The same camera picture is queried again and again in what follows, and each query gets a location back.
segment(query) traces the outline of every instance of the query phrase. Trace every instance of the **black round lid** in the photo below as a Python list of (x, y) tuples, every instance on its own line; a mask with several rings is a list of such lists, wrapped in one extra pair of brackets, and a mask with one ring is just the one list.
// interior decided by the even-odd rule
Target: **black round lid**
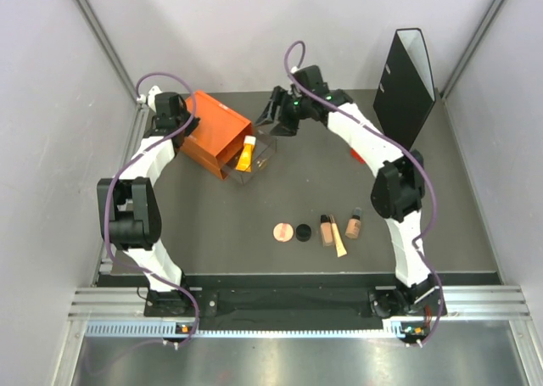
[(311, 228), (309, 225), (302, 223), (296, 227), (296, 238), (300, 242), (307, 242), (311, 237)]

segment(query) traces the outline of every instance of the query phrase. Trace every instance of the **transparent box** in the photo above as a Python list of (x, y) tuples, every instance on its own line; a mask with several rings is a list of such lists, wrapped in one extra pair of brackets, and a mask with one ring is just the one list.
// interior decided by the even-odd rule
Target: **transparent box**
[(268, 161), (277, 152), (277, 138), (260, 129), (254, 129), (254, 136), (256, 137), (256, 145), (253, 150), (253, 159), (251, 162), (251, 171), (238, 171), (236, 165), (238, 165), (239, 157), (243, 149), (240, 149), (236, 155), (232, 157), (230, 161), (223, 164), (221, 171), (232, 178), (233, 180), (244, 185), (253, 176), (264, 170), (268, 166)]

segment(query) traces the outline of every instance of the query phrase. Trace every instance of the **orange drawer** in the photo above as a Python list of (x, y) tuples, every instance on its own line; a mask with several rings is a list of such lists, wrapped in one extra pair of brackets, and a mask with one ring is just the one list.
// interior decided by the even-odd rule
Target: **orange drawer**
[[(252, 135), (251, 122), (203, 91), (197, 91), (196, 116), (200, 122), (196, 130), (185, 138), (181, 151), (224, 180), (223, 164), (243, 148), (245, 136)], [(189, 110), (193, 108), (187, 99)]]

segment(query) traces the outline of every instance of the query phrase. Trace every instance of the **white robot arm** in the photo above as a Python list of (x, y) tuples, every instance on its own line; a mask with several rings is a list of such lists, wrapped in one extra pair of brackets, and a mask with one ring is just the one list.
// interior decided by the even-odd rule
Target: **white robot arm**
[[(179, 137), (166, 140), (148, 149), (164, 136), (182, 125), (189, 113), (182, 97), (173, 92), (162, 92), (152, 87), (148, 96), (141, 96), (139, 103), (146, 103), (155, 113), (153, 124), (145, 132), (137, 152), (132, 158), (144, 154), (128, 167), (119, 178), (114, 191), (114, 203), (109, 214), (111, 243), (144, 269), (149, 289), (156, 293), (172, 292), (173, 287), (164, 283), (182, 285), (182, 270), (171, 260), (160, 239), (162, 223), (153, 186), (166, 165), (176, 156), (182, 139), (198, 125), (198, 119)], [(98, 208), (100, 221), (104, 219), (104, 204), (110, 179), (98, 183)]]
[[(328, 114), (328, 130), (343, 138), (364, 159), (374, 177), (377, 177), (385, 161), (392, 163), (403, 157), (397, 147), (376, 137), (364, 128), (364, 126), (369, 126), (378, 131), (372, 122), (364, 117), (355, 103), (344, 103), (340, 108), (353, 115), (360, 121), (360, 124), (357, 125), (353, 120), (339, 112), (332, 112)], [(423, 264), (411, 242), (421, 232), (421, 210), (406, 215), (402, 222), (392, 218), (387, 218), (385, 221), (389, 227), (390, 238), (395, 252), (395, 275), (398, 280), (408, 288), (427, 280), (430, 271)], [(418, 245), (418, 250), (422, 252), (422, 243)]]
[[(437, 293), (434, 275), (423, 261), (422, 240), (414, 242), (421, 234), (422, 175), (397, 146), (383, 137), (347, 93), (328, 89), (318, 66), (294, 67), (290, 77), (291, 91), (275, 87), (255, 124), (277, 121), (271, 134), (290, 137), (296, 135), (300, 120), (313, 119), (343, 138), (364, 159), (375, 177), (372, 204), (389, 227), (396, 258), (396, 290), (384, 296), (370, 294), (372, 308), (383, 318), (417, 313), (435, 301)], [(412, 151), (410, 155), (423, 166), (420, 153)]]

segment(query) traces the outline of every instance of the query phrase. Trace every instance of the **black folder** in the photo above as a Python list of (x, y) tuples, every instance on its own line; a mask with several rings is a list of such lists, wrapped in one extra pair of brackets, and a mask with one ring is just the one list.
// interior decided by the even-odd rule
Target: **black folder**
[(385, 136), (411, 148), (435, 103), (423, 32), (396, 30), (373, 108)]

